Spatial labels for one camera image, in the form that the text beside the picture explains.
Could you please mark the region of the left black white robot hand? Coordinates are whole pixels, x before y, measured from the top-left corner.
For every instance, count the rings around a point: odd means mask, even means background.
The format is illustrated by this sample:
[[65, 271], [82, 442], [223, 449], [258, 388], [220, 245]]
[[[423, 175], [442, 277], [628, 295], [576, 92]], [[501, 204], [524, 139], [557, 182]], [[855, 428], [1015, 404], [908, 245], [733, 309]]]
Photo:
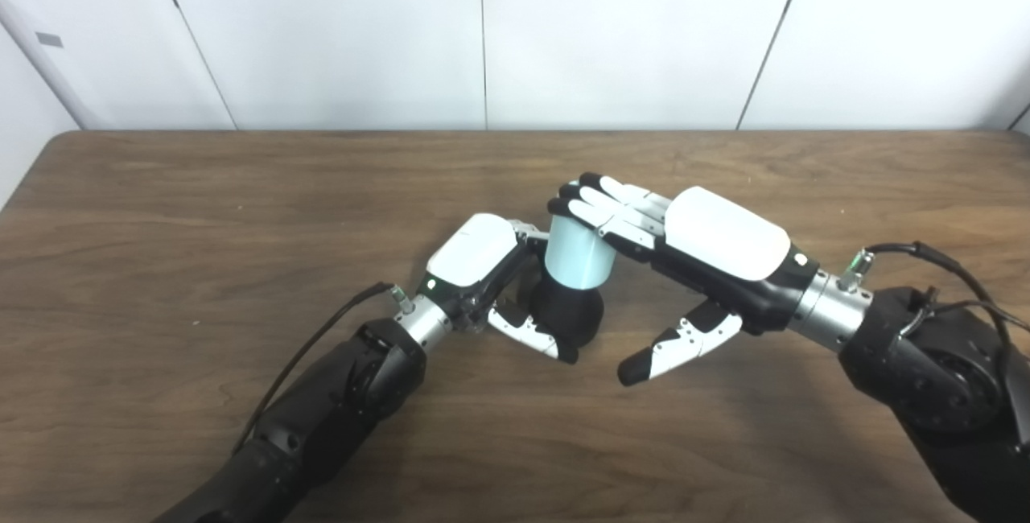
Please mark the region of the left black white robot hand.
[[549, 237], [523, 221], [474, 214], [431, 255], [412, 310], [398, 322], [426, 352], [450, 332], [492, 327], [551, 359], [576, 363], [577, 348], [503, 297], [526, 263], [543, 255]]

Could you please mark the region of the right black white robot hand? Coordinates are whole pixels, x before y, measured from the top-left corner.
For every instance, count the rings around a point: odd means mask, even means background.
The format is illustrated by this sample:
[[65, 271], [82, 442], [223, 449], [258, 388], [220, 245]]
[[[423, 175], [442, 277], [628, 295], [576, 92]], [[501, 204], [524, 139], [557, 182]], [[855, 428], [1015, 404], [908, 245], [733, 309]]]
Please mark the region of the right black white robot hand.
[[819, 273], [786, 230], [702, 187], [674, 198], [584, 172], [548, 201], [544, 269], [569, 289], [608, 280], [616, 254], [646, 263], [703, 298], [650, 347], [623, 360], [633, 386], [702, 357], [740, 332], [785, 330]]

